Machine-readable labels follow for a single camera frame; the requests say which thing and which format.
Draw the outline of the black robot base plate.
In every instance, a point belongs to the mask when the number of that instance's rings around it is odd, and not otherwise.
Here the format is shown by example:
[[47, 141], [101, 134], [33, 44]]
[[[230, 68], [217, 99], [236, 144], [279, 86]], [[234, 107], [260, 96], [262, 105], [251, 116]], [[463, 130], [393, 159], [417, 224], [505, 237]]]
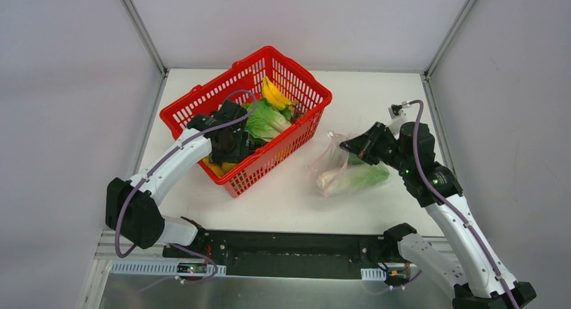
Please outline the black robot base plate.
[[386, 273], [406, 262], [394, 240], [366, 234], [203, 230], [188, 249], [241, 277], [361, 279], [363, 269]]

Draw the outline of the clear zip top bag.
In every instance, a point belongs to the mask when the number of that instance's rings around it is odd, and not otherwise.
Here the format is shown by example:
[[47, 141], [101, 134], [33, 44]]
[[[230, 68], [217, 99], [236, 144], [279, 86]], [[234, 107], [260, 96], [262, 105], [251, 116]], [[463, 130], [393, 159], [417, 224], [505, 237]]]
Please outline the clear zip top bag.
[[390, 176], [383, 164], [370, 165], [341, 149], [348, 136], [329, 131], [326, 150], [309, 166], [307, 180], [324, 197], [352, 195], [383, 184]]

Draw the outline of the red plastic shopping basket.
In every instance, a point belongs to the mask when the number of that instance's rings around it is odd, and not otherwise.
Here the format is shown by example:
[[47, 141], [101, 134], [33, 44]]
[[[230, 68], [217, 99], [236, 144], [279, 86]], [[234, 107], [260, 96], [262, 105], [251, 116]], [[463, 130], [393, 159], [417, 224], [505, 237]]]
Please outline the red plastic shopping basket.
[[178, 139], [195, 115], [217, 110], [232, 92], [249, 90], [260, 98], [264, 77], [268, 77], [287, 98], [297, 101], [296, 108], [301, 116], [225, 176], [219, 177], [207, 164], [198, 163], [211, 181], [224, 187], [234, 198], [314, 136], [323, 110], [333, 99], [331, 91], [295, 60], [272, 46], [264, 46], [235, 61], [230, 69], [211, 81], [196, 85], [160, 111], [160, 118], [170, 129], [172, 137]]

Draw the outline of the green bell pepper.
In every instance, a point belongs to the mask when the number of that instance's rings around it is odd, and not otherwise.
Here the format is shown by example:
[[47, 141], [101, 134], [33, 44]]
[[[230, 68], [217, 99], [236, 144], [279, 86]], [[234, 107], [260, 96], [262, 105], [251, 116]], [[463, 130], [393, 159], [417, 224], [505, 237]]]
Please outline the green bell pepper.
[[358, 165], [362, 165], [364, 164], [364, 161], [361, 160], [358, 156], [356, 156], [355, 154], [349, 154], [348, 155], [348, 159], [347, 159], [347, 164], [349, 166], [358, 166]]

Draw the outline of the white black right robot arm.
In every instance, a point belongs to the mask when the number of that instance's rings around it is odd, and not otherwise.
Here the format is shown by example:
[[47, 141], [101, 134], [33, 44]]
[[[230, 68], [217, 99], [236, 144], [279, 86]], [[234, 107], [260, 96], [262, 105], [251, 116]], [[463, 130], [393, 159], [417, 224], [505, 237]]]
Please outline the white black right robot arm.
[[523, 308], [537, 293], [494, 252], [467, 204], [456, 176], [435, 160], [435, 137], [424, 123], [406, 122], [393, 135], [375, 123], [340, 148], [369, 165], [398, 171], [407, 192], [437, 223], [456, 260], [442, 255], [409, 224], [384, 232], [386, 259], [408, 260], [451, 298], [453, 308]]

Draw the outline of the green napa cabbage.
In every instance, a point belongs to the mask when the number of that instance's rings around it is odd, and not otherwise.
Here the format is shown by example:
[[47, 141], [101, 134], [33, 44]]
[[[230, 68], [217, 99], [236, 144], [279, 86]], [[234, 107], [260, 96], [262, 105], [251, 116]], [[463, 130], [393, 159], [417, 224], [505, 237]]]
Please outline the green napa cabbage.
[[389, 177], [389, 171], [382, 164], [362, 164], [334, 168], [319, 174], [315, 179], [317, 189], [325, 197], [358, 193], [381, 184]]

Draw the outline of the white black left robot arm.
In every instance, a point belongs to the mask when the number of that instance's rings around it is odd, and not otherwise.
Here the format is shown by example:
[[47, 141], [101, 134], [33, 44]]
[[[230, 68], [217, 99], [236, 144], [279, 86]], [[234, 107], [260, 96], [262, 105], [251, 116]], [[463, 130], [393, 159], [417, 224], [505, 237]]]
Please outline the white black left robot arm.
[[238, 103], [225, 100], [219, 110], [194, 116], [153, 164], [128, 180], [114, 178], [106, 190], [106, 226], [117, 238], [124, 237], [142, 249], [157, 243], [179, 244], [189, 258], [201, 256], [205, 240], [197, 235], [197, 224], [162, 215], [160, 203], [203, 158], [221, 153], [243, 160], [248, 155], [244, 128], [250, 114]]

